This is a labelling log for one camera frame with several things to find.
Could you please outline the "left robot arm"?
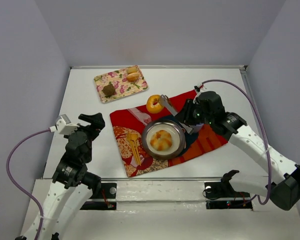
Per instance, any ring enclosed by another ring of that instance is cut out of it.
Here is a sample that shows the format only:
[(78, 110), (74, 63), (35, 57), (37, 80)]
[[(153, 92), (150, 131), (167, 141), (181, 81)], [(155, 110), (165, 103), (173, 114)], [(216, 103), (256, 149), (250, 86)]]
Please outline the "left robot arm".
[(101, 113), (80, 114), (87, 125), (74, 124), (62, 114), (48, 131), (67, 139), (65, 152), (51, 179), (43, 204), (29, 229), (20, 240), (61, 240), (69, 224), (84, 203), (101, 189), (101, 178), (88, 172), (93, 141), (105, 127)]

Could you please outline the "orange ring bagel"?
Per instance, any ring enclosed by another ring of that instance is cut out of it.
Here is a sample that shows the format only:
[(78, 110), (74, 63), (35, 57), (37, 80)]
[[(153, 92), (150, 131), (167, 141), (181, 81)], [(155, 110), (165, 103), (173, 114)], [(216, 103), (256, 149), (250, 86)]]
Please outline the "orange ring bagel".
[(164, 109), (164, 106), (160, 103), (160, 95), (155, 94), (148, 98), (146, 102), (146, 109), (151, 114), (157, 114)]

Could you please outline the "metal tongs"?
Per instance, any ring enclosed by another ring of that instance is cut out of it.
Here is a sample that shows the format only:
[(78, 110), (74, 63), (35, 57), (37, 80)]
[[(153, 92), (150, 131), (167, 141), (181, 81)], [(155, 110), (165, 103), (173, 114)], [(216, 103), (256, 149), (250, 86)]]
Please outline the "metal tongs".
[(176, 115), (179, 113), (175, 107), (172, 105), (170, 99), (166, 96), (166, 95), (160, 95), (159, 96), (159, 104), (161, 106), (163, 106), (164, 108), (166, 108), (172, 115), (173, 117), (177, 120), (177, 122), (185, 129), (185, 131), (188, 134), (193, 134), (194, 133), (194, 129), (186, 124), (184, 124), (183, 122), (179, 121), (176, 117)]

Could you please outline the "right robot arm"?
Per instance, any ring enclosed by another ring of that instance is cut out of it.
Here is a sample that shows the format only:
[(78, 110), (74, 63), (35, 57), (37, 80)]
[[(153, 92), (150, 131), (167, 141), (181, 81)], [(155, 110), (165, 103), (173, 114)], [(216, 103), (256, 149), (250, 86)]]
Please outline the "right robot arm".
[(225, 111), (221, 97), (214, 91), (199, 92), (194, 99), (188, 98), (175, 118), (187, 126), (210, 126), (214, 133), (242, 150), (267, 172), (267, 179), (244, 176), (239, 170), (225, 173), (221, 181), (235, 192), (267, 197), (285, 211), (300, 200), (300, 164), (273, 149), (238, 114)]

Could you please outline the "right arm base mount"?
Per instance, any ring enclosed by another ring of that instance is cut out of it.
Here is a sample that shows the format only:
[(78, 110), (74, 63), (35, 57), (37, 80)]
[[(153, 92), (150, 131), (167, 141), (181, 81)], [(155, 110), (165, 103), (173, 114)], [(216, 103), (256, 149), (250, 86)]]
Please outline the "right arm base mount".
[(206, 182), (202, 195), (208, 210), (253, 209), (251, 195), (234, 191), (226, 182)]

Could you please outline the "striped twisted bread roll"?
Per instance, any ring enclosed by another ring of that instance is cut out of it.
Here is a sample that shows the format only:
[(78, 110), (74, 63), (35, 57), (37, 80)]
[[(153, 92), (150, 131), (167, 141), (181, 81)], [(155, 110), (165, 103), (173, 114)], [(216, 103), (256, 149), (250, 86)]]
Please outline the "striped twisted bread roll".
[(166, 130), (159, 130), (151, 137), (150, 145), (156, 151), (167, 151), (173, 145), (172, 136)]

